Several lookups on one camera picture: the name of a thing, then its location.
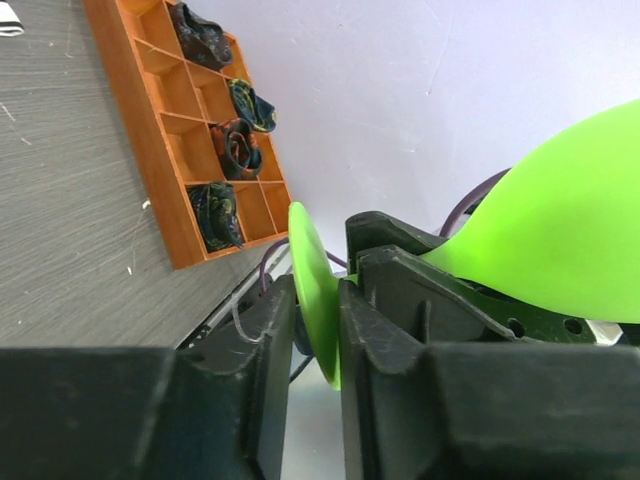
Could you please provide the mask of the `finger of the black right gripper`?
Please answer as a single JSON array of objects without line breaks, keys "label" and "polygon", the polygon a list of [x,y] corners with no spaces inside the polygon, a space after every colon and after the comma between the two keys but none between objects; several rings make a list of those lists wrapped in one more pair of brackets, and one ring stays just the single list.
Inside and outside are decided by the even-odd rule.
[{"label": "finger of the black right gripper", "polygon": [[388,214],[347,219],[349,272],[365,300],[423,343],[548,342],[593,344],[584,319],[567,317],[461,280],[420,257],[445,239]]}]

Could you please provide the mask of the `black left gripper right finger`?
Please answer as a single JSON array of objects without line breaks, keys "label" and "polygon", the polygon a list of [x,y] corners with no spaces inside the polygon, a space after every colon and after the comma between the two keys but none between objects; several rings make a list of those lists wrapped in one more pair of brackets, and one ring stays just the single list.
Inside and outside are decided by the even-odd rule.
[{"label": "black left gripper right finger", "polygon": [[528,342],[396,247],[339,284],[350,479],[635,479],[636,348]]}]

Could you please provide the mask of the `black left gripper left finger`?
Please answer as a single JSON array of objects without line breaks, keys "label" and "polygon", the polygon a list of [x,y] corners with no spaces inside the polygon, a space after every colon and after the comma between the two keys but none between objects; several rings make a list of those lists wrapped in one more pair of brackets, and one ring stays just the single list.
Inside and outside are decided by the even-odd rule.
[{"label": "black left gripper left finger", "polygon": [[296,293],[289,275],[195,346],[5,348],[5,479],[277,479]]}]

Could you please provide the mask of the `green plastic wine glass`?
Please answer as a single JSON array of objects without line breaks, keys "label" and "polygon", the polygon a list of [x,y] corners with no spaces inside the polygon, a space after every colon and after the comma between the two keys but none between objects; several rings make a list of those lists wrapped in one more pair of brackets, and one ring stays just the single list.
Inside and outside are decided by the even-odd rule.
[{"label": "green plastic wine glass", "polygon": [[[340,311],[364,298],[335,276],[304,206],[289,210],[294,280],[321,370],[341,384]],[[488,188],[463,226],[424,262],[550,312],[614,324],[639,320],[639,104],[565,129]]]}]

